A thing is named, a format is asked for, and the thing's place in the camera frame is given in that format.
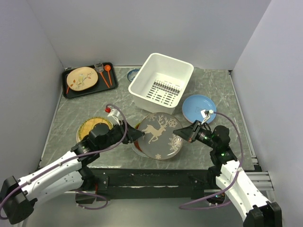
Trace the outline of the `beige bird plate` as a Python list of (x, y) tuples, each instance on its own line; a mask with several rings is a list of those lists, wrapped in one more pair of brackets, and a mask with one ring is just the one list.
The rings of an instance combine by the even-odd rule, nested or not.
[(90, 67), (72, 70), (66, 79), (68, 87), (73, 91), (83, 91), (93, 87), (98, 81), (97, 72)]

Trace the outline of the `grey reindeer plate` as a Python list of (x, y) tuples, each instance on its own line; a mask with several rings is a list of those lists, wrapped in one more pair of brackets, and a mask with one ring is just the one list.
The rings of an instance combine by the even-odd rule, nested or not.
[(144, 135), (138, 139), (138, 146), (149, 158), (167, 160), (179, 153), (183, 146), (181, 137), (173, 133), (181, 129), (179, 120), (168, 113), (152, 113), (145, 117), (138, 130)]

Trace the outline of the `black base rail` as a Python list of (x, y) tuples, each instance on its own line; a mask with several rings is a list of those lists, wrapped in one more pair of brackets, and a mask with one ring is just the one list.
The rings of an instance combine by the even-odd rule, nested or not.
[(207, 170), (86, 168), (85, 174), (80, 190), (108, 200), (199, 199), (220, 191)]

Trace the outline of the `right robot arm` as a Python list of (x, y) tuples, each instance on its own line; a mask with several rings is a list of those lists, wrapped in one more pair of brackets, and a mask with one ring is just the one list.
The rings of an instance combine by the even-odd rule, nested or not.
[(209, 201), (224, 194), (230, 200), (243, 220), (245, 227), (281, 227), (282, 210), (277, 202), (271, 202), (253, 184), (242, 169), (243, 160), (238, 160), (229, 143), (229, 129), (216, 126), (213, 131), (204, 127), (200, 121), (178, 130), (175, 135), (192, 143), (199, 141), (210, 148), (213, 166), (208, 169), (207, 184), (221, 191), (187, 202), (180, 209), (191, 210), (191, 205), (200, 201)]

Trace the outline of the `small blue patterned dish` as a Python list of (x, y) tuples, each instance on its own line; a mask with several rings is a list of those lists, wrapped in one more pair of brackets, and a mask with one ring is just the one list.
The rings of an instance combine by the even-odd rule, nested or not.
[(129, 71), (127, 73), (128, 81), (132, 82), (139, 71), (140, 71), (140, 69), (133, 69), (133, 70)]

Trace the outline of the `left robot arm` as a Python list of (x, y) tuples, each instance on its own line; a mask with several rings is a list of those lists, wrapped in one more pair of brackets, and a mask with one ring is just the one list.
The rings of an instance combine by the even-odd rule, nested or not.
[(88, 164), (120, 143), (129, 144), (144, 136), (144, 132), (120, 121), (112, 129), (99, 123), (80, 142), (58, 160), (27, 176), (4, 180), (0, 190), (2, 220), (14, 225), (27, 219), (35, 205), (66, 191), (90, 189), (94, 175)]

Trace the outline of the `white plastic bin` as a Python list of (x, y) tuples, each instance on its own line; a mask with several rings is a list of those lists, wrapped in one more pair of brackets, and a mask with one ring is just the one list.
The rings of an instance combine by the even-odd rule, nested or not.
[(151, 113), (173, 114), (194, 71), (191, 63), (152, 53), (128, 87), (134, 104)]

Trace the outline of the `white plate under stack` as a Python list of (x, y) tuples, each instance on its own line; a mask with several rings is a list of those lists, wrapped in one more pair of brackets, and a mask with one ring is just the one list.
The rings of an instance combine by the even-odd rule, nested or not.
[(134, 144), (132, 144), (132, 149), (137, 155), (145, 157), (145, 158), (149, 158), (147, 155), (145, 155), (143, 152), (141, 152)]

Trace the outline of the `small clear glass cup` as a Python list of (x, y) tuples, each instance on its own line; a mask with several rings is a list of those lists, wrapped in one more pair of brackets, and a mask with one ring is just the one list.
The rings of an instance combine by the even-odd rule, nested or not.
[(96, 63), (94, 64), (94, 69), (98, 73), (102, 73), (104, 71), (103, 63)]

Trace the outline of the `black serving tray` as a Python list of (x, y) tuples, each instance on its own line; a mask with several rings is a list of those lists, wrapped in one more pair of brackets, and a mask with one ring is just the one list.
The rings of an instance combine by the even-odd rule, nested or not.
[(97, 83), (93, 86), (93, 87), (90, 87), (86, 90), (83, 90), (83, 91), (73, 91), (71, 89), (69, 89), (69, 92), (68, 94), (66, 94), (66, 89), (67, 89), (67, 82), (66, 82), (66, 79), (67, 79), (67, 76), (68, 74), (74, 70), (74, 69), (77, 69), (77, 68), (74, 68), (74, 69), (67, 69), (65, 72), (62, 73), (62, 90), (63, 90), (63, 96), (67, 99), (73, 99), (73, 98), (77, 98), (77, 97), (81, 97), (81, 96), (86, 96), (86, 95), (91, 95), (91, 94), (94, 94), (94, 93), (99, 93), (99, 92), (105, 92), (105, 91), (109, 91), (109, 90), (113, 90), (115, 88), (118, 87), (118, 83), (117, 83), (117, 79), (116, 79), (116, 74), (115, 74), (115, 71), (114, 71), (114, 68), (113, 68), (113, 64), (110, 63), (110, 62), (104, 62), (103, 63), (103, 67), (105, 65), (110, 65), (111, 66), (111, 70), (110, 70), (110, 75), (111, 75), (111, 79), (112, 79), (112, 86), (110, 85), (109, 83), (109, 79), (108, 79), (108, 74), (107, 72), (105, 71), (104, 69), (104, 72), (103, 72), (103, 75), (106, 79), (106, 81), (108, 82), (110, 88), (108, 88), (106, 86), (106, 84), (104, 83), (101, 75), (97, 72), (97, 75), (98, 75), (98, 81)]

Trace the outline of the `orange spoon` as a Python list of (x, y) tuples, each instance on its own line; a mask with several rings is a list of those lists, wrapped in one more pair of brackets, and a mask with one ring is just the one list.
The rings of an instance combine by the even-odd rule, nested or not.
[(104, 66), (104, 69), (108, 74), (109, 83), (112, 86), (112, 79), (111, 79), (111, 75), (110, 75), (111, 66), (107, 64)]

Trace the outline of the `orange chopstick-like stick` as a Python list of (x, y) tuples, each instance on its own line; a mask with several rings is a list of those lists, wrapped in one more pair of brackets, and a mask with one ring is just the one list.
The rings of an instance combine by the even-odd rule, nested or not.
[(106, 79), (105, 79), (105, 77), (104, 77), (104, 75), (103, 75), (103, 72), (102, 72), (102, 71), (100, 71), (99, 73), (100, 73), (100, 75), (101, 75), (101, 77), (102, 77), (102, 79), (103, 79), (104, 83), (106, 84), (106, 86), (107, 86), (108, 88), (110, 88), (110, 86), (109, 86), (108, 82), (106, 81)]

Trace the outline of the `red scalloped plate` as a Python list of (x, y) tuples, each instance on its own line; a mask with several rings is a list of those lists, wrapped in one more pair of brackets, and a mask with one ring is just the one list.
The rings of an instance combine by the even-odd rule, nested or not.
[[(138, 129), (139, 126), (140, 126), (140, 124), (141, 124), (141, 123), (138, 123), (138, 124), (135, 126), (135, 128)], [(138, 141), (135, 141), (135, 142), (134, 142), (134, 145), (141, 151), (141, 149), (140, 149), (140, 147), (139, 147), (139, 144), (138, 144)]]

